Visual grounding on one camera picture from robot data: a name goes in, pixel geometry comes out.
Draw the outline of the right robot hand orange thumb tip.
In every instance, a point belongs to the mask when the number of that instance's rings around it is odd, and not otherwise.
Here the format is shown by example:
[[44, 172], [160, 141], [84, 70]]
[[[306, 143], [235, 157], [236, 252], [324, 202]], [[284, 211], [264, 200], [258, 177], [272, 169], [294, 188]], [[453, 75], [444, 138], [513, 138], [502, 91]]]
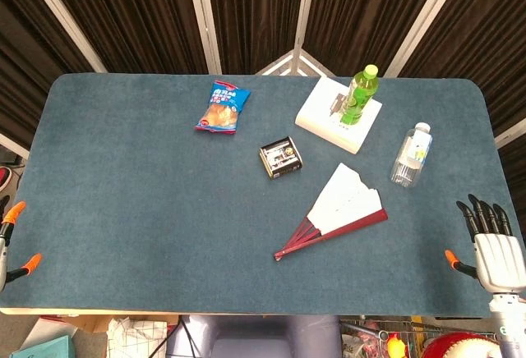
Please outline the right robot hand orange thumb tip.
[[489, 205], [472, 194], [468, 200], [470, 204], [458, 201], [456, 205], [464, 217], [476, 264], [467, 265], [446, 250], [449, 266], [478, 280], [491, 294], [519, 294], [525, 290], [524, 256], [507, 213], [500, 205]]

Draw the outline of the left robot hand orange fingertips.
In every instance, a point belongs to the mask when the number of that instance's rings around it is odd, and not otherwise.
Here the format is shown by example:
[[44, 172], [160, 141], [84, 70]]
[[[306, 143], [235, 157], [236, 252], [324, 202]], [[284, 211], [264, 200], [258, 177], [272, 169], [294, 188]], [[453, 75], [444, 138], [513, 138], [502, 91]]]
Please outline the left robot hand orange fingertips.
[[1, 223], [1, 291], [5, 289], [5, 286], [8, 283], [33, 273], [38, 268], [43, 258], [41, 253], [36, 253], [20, 268], [13, 270], [7, 269], [8, 249], [11, 242], [12, 233], [16, 225], [16, 221], [25, 207], [25, 201], [15, 204], [7, 212]]

